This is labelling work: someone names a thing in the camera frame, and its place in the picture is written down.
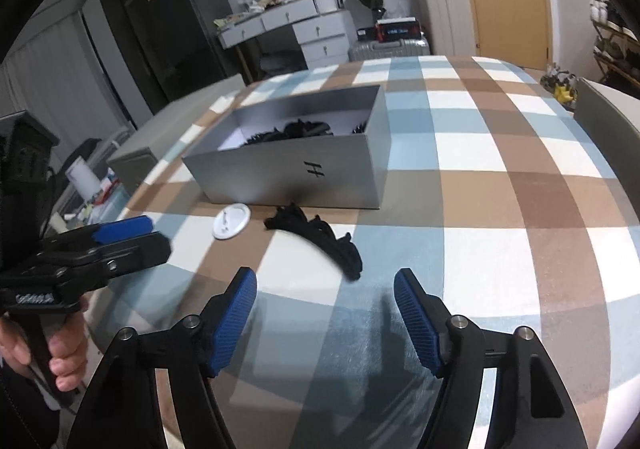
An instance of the plaid tablecloth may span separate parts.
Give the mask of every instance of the plaid tablecloth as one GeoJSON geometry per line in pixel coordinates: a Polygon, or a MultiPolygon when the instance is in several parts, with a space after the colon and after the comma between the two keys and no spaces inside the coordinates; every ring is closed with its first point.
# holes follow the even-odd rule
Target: plaid tablecloth
{"type": "MultiPolygon", "coordinates": [[[[171,326],[252,267],[258,298],[212,386],[239,449],[413,449],[438,389],[392,295],[411,267],[424,289],[482,328],[532,326],[574,401],[590,448],[612,448],[640,410],[640,227],[609,165],[571,115],[521,69],[420,57],[277,77],[212,100],[149,174],[123,216],[172,238],[169,263],[112,282],[90,324],[105,349],[124,325],[171,326]],[[253,207],[214,241],[209,203],[180,154],[220,114],[268,98],[380,83],[392,130],[380,210],[305,209],[353,235],[362,278],[315,246],[266,231],[253,207]]],[[[483,447],[495,371],[484,372],[470,447],[483,447]]],[[[166,376],[162,411],[177,431],[166,376]]]]}

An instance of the drawer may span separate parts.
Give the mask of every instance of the drawer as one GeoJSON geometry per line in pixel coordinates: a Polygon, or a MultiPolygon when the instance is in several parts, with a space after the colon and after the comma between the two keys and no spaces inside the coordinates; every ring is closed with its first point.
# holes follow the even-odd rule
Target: drawer
{"type": "Polygon", "coordinates": [[[324,66],[331,66],[332,64],[344,64],[349,62],[348,55],[336,55],[334,57],[325,57],[324,59],[319,59],[318,61],[311,61],[306,63],[306,67],[310,70],[314,68],[322,68],[324,66]]]}
{"type": "Polygon", "coordinates": [[[240,23],[229,30],[225,30],[220,34],[220,42],[224,48],[231,48],[232,46],[247,41],[252,37],[264,33],[264,26],[262,20],[259,17],[254,17],[240,23]]]}
{"type": "Polygon", "coordinates": [[[349,53],[349,40],[345,35],[340,37],[331,37],[313,43],[303,44],[302,53],[305,55],[305,61],[317,61],[325,57],[334,57],[336,55],[346,55],[349,53]]]}
{"type": "Polygon", "coordinates": [[[293,25],[293,31],[296,33],[298,42],[304,44],[318,39],[348,34],[349,25],[347,19],[351,19],[349,12],[335,12],[295,24],[293,25]]]}
{"type": "Polygon", "coordinates": [[[265,10],[262,22],[266,31],[318,15],[314,0],[298,0],[265,10]]]}
{"type": "Polygon", "coordinates": [[[318,13],[327,14],[338,10],[337,0],[315,0],[318,13]]]}

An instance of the white curtain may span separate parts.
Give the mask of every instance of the white curtain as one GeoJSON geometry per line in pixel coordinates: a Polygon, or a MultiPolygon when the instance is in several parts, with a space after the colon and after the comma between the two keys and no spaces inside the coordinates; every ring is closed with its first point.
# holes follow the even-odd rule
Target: white curtain
{"type": "Polygon", "coordinates": [[[107,138],[126,123],[78,13],[0,64],[0,115],[22,109],[60,139],[50,162],[56,170],[84,140],[107,138]]]}

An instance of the black sleeve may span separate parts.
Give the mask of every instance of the black sleeve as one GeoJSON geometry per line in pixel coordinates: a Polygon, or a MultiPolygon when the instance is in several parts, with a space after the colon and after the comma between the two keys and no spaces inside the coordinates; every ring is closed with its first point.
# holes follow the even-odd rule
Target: black sleeve
{"type": "Polygon", "coordinates": [[[58,438],[60,412],[52,411],[30,379],[0,367],[0,448],[49,449],[58,438]]]}

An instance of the white suitcase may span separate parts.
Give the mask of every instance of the white suitcase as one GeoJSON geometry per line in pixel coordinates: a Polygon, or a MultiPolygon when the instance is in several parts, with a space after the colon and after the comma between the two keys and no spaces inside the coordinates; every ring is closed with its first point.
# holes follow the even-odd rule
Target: white suitcase
{"type": "Polygon", "coordinates": [[[472,56],[476,51],[474,22],[469,0],[419,0],[422,24],[432,53],[472,56]]]}

